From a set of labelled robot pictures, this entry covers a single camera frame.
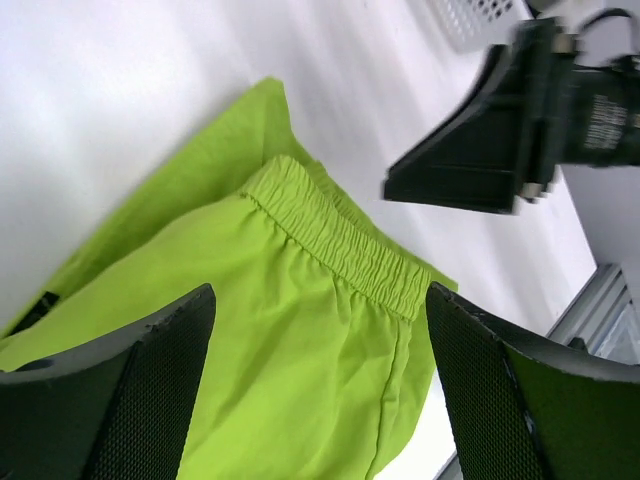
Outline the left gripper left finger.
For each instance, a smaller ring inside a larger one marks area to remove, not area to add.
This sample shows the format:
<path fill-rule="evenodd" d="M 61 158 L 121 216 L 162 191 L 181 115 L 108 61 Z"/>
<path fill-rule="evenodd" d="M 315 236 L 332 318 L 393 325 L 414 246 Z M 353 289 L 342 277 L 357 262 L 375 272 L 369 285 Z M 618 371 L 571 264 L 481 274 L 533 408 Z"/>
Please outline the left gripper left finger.
<path fill-rule="evenodd" d="M 4 479 L 174 479 L 216 314 L 204 284 L 1 374 Z"/>

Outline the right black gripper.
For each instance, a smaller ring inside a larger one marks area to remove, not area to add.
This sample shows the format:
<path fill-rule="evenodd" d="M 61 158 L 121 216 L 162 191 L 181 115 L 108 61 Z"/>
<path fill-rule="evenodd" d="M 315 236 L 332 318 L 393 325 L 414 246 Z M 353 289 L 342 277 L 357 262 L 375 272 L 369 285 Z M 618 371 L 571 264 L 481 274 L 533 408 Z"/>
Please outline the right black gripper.
<path fill-rule="evenodd" d="M 542 48 L 524 70 L 542 88 L 537 138 L 518 195 L 549 191 L 558 165 L 639 166 L 639 18 L 629 21 L 630 51 L 597 66 L 578 63 L 582 40 L 613 14 L 594 14 L 575 31 L 555 17 L 521 22 L 513 42 Z M 489 49 L 475 84 L 457 109 L 387 171 L 387 201 L 491 214 L 513 212 L 523 89 L 505 45 Z"/>

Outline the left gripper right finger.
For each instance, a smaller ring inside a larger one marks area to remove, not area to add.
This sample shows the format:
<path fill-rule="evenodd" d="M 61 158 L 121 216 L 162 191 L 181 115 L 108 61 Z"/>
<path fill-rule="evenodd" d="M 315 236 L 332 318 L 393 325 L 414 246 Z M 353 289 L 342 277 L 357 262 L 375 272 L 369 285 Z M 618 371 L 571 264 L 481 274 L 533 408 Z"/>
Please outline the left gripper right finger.
<path fill-rule="evenodd" d="M 464 478 L 638 478 L 637 366 L 554 342 L 440 283 L 426 307 Z"/>

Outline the lime green shorts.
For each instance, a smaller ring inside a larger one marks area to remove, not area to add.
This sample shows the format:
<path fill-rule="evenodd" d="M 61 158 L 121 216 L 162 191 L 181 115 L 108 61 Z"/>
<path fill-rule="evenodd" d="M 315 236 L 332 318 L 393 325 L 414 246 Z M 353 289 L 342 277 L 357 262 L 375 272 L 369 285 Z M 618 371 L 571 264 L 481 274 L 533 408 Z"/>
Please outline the lime green shorts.
<path fill-rule="evenodd" d="M 380 231 L 295 138 L 283 84 L 250 88 L 47 282 L 5 334 L 12 370 L 210 285 L 216 316 L 179 475 L 371 479 L 411 439 L 446 277 Z"/>

